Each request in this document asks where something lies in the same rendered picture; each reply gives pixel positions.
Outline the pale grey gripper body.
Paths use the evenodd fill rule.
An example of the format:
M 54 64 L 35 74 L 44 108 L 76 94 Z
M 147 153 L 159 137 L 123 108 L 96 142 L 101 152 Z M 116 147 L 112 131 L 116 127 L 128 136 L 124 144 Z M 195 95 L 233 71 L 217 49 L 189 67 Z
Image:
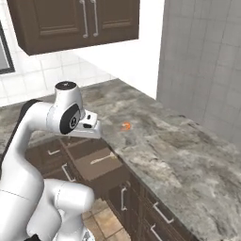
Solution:
M 94 125 L 87 127 L 84 123 L 79 123 L 77 127 L 70 132 L 71 137 L 84 137 L 99 139 L 102 137 L 102 125 L 98 120 Z

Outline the open dark wood drawer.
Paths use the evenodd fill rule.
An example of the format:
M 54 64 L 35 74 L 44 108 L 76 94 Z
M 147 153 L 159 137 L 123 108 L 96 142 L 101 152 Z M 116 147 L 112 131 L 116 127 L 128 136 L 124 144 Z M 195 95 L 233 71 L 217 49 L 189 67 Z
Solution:
M 102 139 L 79 141 L 66 151 L 77 180 L 91 187 L 96 198 L 129 178 L 126 167 Z

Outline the dark wood drawer front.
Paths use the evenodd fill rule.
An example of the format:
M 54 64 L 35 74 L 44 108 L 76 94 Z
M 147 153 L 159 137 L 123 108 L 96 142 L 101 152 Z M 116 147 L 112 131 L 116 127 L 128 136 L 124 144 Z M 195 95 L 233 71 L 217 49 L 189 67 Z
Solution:
M 51 152 L 60 150 L 60 152 L 54 155 L 49 155 L 47 152 L 48 150 Z M 60 156 L 66 156 L 66 154 L 60 141 L 57 139 L 29 148 L 25 153 L 25 158 L 39 171 L 43 160 L 54 159 Z
M 174 221 L 167 224 L 166 221 L 153 209 L 153 205 L 159 202 L 159 209 L 168 219 L 174 218 Z M 155 224 L 155 231 L 163 239 L 163 241 L 192 241 L 192 234 L 180 222 L 180 220 L 171 213 L 168 207 L 156 198 L 149 190 L 143 190 L 143 203 L 145 204 L 143 218 L 147 225 L 147 230 L 154 241 L 157 238 L 150 231 L 150 227 Z

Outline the dark wood base cupboard door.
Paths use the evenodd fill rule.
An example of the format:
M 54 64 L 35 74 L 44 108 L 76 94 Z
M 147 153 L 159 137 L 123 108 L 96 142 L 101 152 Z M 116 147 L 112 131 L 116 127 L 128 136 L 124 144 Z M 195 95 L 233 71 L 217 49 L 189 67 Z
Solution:
M 110 205 L 112 211 L 117 216 L 118 220 L 128 233 L 136 232 L 138 228 L 138 211 L 140 185 L 134 175 L 127 180 L 130 184 L 128 210 L 121 211 L 121 185 L 112 188 L 107 195 L 107 203 Z
M 69 158 L 67 156 L 60 156 L 54 159 L 43 160 L 40 167 L 40 173 L 42 174 L 44 179 L 58 179 L 63 181 L 69 181 L 61 168 L 61 166 L 66 163 L 68 164 L 67 170 L 72 178 L 75 177 L 76 181 L 74 183 L 76 183 L 77 177 L 69 165 Z

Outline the dark framed window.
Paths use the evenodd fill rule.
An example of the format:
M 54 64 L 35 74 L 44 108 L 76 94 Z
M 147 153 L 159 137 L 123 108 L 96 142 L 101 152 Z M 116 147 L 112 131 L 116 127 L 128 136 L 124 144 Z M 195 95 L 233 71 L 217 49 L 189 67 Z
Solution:
M 15 72 L 7 40 L 0 22 L 0 74 Z

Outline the narrow dark wood cupboard door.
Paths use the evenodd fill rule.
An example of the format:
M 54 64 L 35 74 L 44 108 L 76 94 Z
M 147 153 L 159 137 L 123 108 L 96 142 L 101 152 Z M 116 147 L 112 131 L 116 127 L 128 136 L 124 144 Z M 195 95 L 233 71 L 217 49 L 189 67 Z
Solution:
M 99 36 L 93 37 L 96 44 L 136 40 L 138 38 L 140 0 L 96 0 L 96 2 L 99 27 Z M 89 12 L 92 14 L 92 30 L 94 33 L 94 10 L 90 0 Z

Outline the wide dark wood cupboard door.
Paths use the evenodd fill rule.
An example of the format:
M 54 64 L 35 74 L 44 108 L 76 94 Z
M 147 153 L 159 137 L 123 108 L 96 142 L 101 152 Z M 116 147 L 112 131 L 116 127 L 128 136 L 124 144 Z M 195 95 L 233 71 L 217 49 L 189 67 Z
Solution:
M 44 37 L 85 33 L 79 0 L 32 0 L 40 35 Z

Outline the dark wood wall cupboard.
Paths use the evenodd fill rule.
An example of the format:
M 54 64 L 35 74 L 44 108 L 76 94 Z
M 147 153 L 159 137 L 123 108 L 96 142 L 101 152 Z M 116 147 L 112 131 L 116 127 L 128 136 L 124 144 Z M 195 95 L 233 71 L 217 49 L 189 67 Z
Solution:
M 100 45 L 93 40 L 92 14 L 89 12 L 89 0 L 85 1 L 88 18 L 88 38 L 86 39 L 79 34 L 41 36 L 32 0 L 7 0 L 18 45 L 30 56 Z

